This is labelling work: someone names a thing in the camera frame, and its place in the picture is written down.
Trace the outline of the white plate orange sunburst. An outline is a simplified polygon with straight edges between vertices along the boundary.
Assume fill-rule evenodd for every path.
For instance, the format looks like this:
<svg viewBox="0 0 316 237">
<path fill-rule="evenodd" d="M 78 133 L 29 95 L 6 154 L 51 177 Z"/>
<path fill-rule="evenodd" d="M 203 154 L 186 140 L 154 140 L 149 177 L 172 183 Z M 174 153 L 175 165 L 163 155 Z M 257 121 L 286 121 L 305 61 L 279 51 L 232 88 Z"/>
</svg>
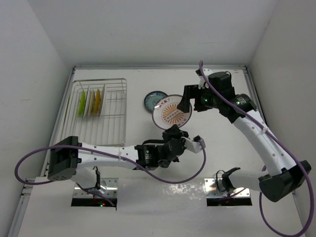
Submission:
<svg viewBox="0 0 316 237">
<path fill-rule="evenodd" d="M 163 130 L 167 130 L 173 125 L 177 125 L 179 128 L 184 126 L 190 120 L 193 109 L 191 105 L 188 113 L 177 109 L 181 100 L 181 95 L 172 94 L 158 101 L 152 112 L 153 123 Z"/>
</svg>

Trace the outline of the teal blue patterned plate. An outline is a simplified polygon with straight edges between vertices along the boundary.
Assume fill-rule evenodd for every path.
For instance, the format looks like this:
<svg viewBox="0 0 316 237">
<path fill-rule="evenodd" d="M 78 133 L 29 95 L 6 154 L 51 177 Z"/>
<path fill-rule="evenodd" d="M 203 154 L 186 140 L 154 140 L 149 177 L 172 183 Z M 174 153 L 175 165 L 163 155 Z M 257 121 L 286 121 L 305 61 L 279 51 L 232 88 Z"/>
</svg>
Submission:
<svg viewBox="0 0 316 237">
<path fill-rule="evenodd" d="M 149 92 L 144 97 L 144 108 L 147 112 L 152 113 L 155 105 L 166 96 L 167 94 L 165 92 L 159 90 Z"/>
</svg>

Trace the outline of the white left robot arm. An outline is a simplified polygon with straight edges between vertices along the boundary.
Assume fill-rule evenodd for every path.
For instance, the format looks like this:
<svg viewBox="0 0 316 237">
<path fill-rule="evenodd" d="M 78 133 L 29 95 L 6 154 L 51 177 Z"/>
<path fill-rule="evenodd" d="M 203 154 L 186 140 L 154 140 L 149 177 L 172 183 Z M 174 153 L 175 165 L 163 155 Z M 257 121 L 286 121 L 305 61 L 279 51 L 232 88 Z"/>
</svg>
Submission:
<svg viewBox="0 0 316 237">
<path fill-rule="evenodd" d="M 80 143 L 78 137 L 69 136 L 50 151 L 47 178 L 50 181 L 72 180 L 86 190 L 96 191 L 102 185 L 100 173 L 92 171 L 92 167 L 148 171 L 168 168 L 172 162 L 178 162 L 186 150 L 189 134 L 173 125 L 162 133 L 162 137 L 158 145 L 105 147 Z"/>
</svg>

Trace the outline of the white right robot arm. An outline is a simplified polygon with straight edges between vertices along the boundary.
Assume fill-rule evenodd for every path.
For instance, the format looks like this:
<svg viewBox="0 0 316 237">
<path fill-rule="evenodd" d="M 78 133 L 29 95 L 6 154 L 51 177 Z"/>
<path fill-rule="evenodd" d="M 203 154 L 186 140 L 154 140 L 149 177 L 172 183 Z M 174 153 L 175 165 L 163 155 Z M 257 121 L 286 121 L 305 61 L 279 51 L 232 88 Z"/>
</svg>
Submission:
<svg viewBox="0 0 316 237">
<path fill-rule="evenodd" d="M 243 187 L 260 191 L 272 202 L 277 202 L 305 181 L 304 172 L 309 173 L 310 164 L 304 160 L 299 164 L 289 152 L 274 139 L 275 136 L 263 121 L 255 103 L 246 94 L 236 94 L 229 72 L 196 70 L 200 77 L 199 84 L 186 85 L 183 98 L 177 108 L 187 113 L 190 100 L 194 99 L 197 112 L 218 109 L 248 139 L 259 154 L 267 174 L 246 172 L 234 167 L 222 174 L 219 183 L 221 191 L 230 193 Z"/>
</svg>

